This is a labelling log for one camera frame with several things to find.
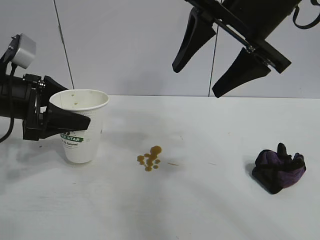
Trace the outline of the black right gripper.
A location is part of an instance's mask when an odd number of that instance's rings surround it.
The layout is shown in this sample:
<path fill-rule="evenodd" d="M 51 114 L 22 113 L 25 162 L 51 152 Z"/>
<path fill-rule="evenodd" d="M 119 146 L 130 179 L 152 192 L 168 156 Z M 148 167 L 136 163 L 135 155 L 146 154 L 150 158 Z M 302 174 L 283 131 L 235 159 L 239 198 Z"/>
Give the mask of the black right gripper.
<path fill-rule="evenodd" d="M 189 0 L 194 6 L 181 46 L 172 63 L 179 73 L 194 54 L 216 35 L 215 22 L 235 39 L 242 48 L 232 65 L 213 85 L 212 91 L 220 98 L 233 89 L 267 76 L 272 66 L 282 73 L 291 61 L 270 45 L 266 38 L 289 16 L 299 0 Z"/>

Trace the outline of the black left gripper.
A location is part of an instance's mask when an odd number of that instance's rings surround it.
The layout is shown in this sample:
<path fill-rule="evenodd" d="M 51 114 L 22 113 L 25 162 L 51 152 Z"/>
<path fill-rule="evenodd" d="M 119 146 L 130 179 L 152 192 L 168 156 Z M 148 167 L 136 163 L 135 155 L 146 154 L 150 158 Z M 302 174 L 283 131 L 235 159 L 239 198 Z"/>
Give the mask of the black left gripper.
<path fill-rule="evenodd" d="M 21 120 L 24 140 L 40 140 L 66 132 L 87 130 L 91 119 L 59 108 L 51 96 L 68 90 L 50 76 L 26 74 L 24 78 L 5 75 L 0 81 L 0 115 Z"/>

